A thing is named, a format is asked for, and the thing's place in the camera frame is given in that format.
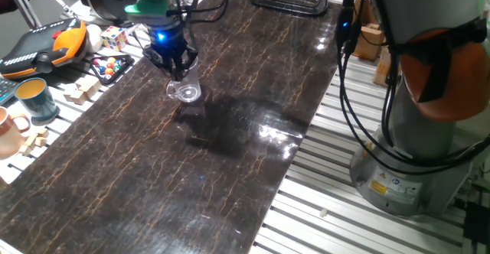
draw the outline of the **rubik's cube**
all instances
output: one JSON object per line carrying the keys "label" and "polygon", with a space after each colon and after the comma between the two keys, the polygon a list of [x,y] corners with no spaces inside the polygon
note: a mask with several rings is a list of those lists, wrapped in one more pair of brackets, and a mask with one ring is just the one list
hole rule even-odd
{"label": "rubik's cube", "polygon": [[128,38],[124,29],[109,27],[102,33],[102,40],[107,48],[120,51],[128,44]]}

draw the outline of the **glass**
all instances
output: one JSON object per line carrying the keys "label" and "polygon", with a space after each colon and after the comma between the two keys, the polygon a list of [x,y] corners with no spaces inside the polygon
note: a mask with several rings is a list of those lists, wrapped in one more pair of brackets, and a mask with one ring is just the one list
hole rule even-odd
{"label": "glass", "polygon": [[177,98],[185,103],[194,102],[201,96],[198,58],[194,60],[189,73],[181,82],[170,81],[168,83],[167,96],[171,99]]}

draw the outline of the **warning label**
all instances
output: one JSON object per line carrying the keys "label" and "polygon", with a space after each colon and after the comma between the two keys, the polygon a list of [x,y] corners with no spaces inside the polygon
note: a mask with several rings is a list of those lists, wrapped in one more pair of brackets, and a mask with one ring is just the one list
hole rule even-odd
{"label": "warning label", "polygon": [[405,181],[378,168],[369,182],[369,188],[402,204],[413,204],[419,194],[421,183]]}

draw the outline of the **pink mug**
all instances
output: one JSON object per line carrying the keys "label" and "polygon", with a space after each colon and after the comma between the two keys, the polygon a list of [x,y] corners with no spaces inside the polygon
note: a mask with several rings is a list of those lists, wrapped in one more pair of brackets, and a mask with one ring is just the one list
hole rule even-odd
{"label": "pink mug", "polygon": [[[20,130],[15,124],[14,119],[19,117],[28,122],[25,129]],[[18,113],[11,116],[6,108],[0,107],[0,159],[8,158],[18,152],[25,143],[22,132],[26,132],[30,128],[31,122],[25,114]]]}

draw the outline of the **marble tabletop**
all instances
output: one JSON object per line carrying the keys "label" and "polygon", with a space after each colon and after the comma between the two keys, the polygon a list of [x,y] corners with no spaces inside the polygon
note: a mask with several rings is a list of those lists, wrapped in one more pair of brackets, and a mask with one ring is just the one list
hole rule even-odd
{"label": "marble tabletop", "polygon": [[230,0],[194,26],[203,98],[166,98],[141,60],[0,190],[0,238],[23,253],[248,252],[336,70],[338,11]]}

